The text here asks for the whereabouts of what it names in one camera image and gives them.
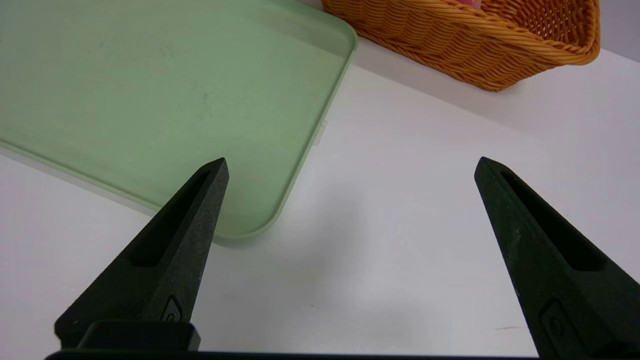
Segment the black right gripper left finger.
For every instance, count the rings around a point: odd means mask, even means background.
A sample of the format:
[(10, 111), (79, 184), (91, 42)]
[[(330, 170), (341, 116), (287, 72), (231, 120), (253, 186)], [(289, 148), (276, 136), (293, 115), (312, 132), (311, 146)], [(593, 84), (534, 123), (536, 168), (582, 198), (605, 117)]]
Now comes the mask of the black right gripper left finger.
[(229, 182), (224, 158), (195, 171), (54, 324), (64, 350), (99, 322), (189, 323)]

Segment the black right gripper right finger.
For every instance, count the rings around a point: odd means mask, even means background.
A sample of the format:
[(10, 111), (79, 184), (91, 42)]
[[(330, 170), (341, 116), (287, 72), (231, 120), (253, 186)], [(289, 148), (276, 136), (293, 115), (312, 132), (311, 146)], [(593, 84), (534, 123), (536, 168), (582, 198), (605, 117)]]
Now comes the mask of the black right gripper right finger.
[(637, 360), (639, 283), (507, 166), (474, 180), (538, 356)]

